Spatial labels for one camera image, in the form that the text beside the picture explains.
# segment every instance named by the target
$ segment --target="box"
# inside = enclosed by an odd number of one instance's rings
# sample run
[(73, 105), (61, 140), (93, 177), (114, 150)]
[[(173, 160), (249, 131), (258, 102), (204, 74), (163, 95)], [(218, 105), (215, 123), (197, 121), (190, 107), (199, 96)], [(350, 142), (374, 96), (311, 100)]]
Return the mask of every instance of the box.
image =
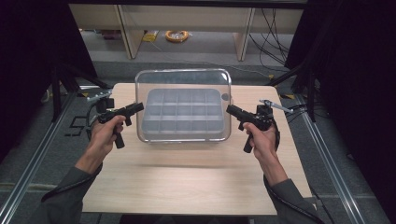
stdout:
[(140, 72), (137, 134), (147, 143), (220, 142), (231, 133), (231, 78), (224, 69)]

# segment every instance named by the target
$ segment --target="gray floor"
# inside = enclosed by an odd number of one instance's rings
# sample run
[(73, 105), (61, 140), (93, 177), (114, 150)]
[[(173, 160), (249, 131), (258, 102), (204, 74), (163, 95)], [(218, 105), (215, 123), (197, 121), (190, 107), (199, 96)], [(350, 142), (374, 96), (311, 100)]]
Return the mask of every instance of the gray floor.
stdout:
[[(246, 59), (243, 62), (238, 62), (231, 34), (192, 32), (186, 42), (173, 44), (166, 42), (163, 32), (160, 32), (154, 44), (142, 43), (134, 60), (127, 59), (122, 40), (119, 38), (104, 40), (101, 35), (91, 31), (81, 34), (94, 61), (99, 78), (108, 84), (134, 82), (135, 75), (146, 69), (222, 67), (230, 72), (233, 84), (238, 85), (264, 85), (269, 80), (269, 75), (279, 77), (283, 74), (281, 71), (261, 66), (260, 52), (251, 40), (248, 43)], [(261, 35), (255, 34), (254, 39), (262, 43)], [(279, 41), (286, 47), (290, 45), (291, 40), (292, 35), (279, 36)], [(277, 57), (282, 57), (278, 49), (271, 47), (268, 50)], [(268, 56), (262, 55), (262, 62), (272, 69), (286, 70)], [(292, 94), (290, 90), (292, 81), (293, 77), (279, 84), (278, 92)], [(84, 80), (79, 82), (81, 85), (90, 84)], [(286, 98), (283, 98), (281, 102), (286, 107), (298, 104), (296, 100)], [(72, 109), (67, 112), (59, 132), (56, 133), (46, 157), (10, 223), (28, 223), (28, 217), (32, 214), (40, 197), (60, 181), (68, 168), (79, 157), (87, 144), (87, 138), (85, 133), (78, 135), (78, 130), (70, 129), (69, 125), (75, 116), (84, 115), (82, 113), (86, 111), (84, 109), (86, 107), (87, 103), (83, 97), (77, 97), (73, 101)], [(20, 179), (24, 168), (50, 126), (51, 109), (51, 101), (42, 105), (22, 141), (9, 152), (6, 159), (0, 164), (0, 202), (5, 201), (12, 186)], [(318, 105), (315, 109), (316, 124), (366, 223), (389, 223), (359, 168), (354, 161), (346, 156), (347, 148), (331, 119), (328, 118), (325, 107)], [(326, 205), (335, 223), (353, 223), (340, 200), (303, 117), (296, 115), (290, 116), (288, 119), (309, 184)], [(77, 136), (71, 138), (68, 136), (70, 133)], [(323, 206), (318, 207), (318, 214), (326, 223), (331, 223)], [(99, 214), (83, 214), (81, 223), (97, 223), (98, 218)], [(252, 218), (254, 223), (258, 224), (276, 223), (276, 217)], [(119, 220), (120, 215), (103, 214), (99, 223), (118, 223)]]

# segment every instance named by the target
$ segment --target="wrist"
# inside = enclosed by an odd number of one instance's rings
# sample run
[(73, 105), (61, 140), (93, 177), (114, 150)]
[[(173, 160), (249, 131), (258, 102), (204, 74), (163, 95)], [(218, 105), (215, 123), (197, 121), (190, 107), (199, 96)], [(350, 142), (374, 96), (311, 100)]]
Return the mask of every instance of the wrist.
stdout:
[(102, 164), (103, 160), (104, 157), (91, 155), (86, 151), (79, 158), (75, 167), (91, 175)]
[(288, 179), (288, 175), (286, 174), (280, 162), (265, 164), (261, 163), (261, 166), (270, 187)]

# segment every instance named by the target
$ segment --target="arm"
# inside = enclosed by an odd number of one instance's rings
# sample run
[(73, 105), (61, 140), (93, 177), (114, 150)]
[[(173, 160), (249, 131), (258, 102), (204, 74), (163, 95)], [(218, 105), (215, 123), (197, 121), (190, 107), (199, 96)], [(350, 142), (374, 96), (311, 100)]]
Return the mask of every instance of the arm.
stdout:
[(92, 139), (85, 152), (72, 167), (61, 183), (46, 194), (29, 223), (79, 223), (82, 199), (95, 177), (102, 169), (102, 162), (112, 150), (116, 135), (120, 133), (124, 116), (116, 116), (105, 124), (96, 123)]
[(252, 123), (244, 123), (248, 134), (253, 134), (250, 145), (254, 147), (254, 156), (259, 161), (264, 172), (264, 183), (267, 187), (271, 200), (276, 208), (280, 223), (317, 223), (307, 216), (286, 206), (280, 200), (293, 204), (298, 208), (316, 216), (315, 207), (304, 200), (300, 191), (297, 190), (291, 179), (288, 178), (279, 158), (276, 154), (275, 127), (271, 126), (267, 131), (260, 131)]

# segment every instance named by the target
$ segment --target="aluminum rail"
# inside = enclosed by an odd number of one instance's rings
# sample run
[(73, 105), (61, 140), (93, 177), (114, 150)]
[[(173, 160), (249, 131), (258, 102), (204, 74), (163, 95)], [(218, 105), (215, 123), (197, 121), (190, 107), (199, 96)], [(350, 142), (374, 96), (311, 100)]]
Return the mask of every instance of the aluminum rail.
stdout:
[[(305, 104), (304, 99), (300, 94), (296, 95), (296, 99), (300, 105)], [(353, 198), (352, 193), (347, 186), (347, 183), (341, 175), (340, 170), (338, 169), (334, 159), (332, 158), (331, 152), (327, 148), (327, 145), (324, 142), (320, 131), (318, 130), (317, 124), (311, 121), (311, 118), (309, 118), (307, 113), (303, 113), (303, 118), (309, 132), (312, 135), (312, 138), (315, 141), (320, 157), (323, 159), (327, 172), (329, 173), (329, 176), (334, 183), (334, 187), (337, 190), (338, 195), (340, 196), (341, 202), (346, 209), (350, 221), (352, 223), (366, 223), (363, 216), (361, 215), (361, 210), (359, 209), (358, 204)]]
[(0, 210), (0, 221), (2, 224), (8, 224), (14, 216), (15, 211), (17, 210), (26, 190), (28, 189), (30, 182), (32, 181), (41, 162), (46, 156), (55, 134), (57, 133), (60, 125), (62, 124), (65, 113), (72, 104), (73, 100), (76, 99), (76, 97), (76, 92), (69, 92), (69, 94), (66, 96), (66, 99), (63, 103), (63, 111), (58, 116), (58, 118), (49, 126), (49, 129), (41, 140), (40, 145), (35, 151), (35, 154), (33, 155), (32, 159), (30, 159), (14, 189), (8, 195), (6, 202), (2, 205)]

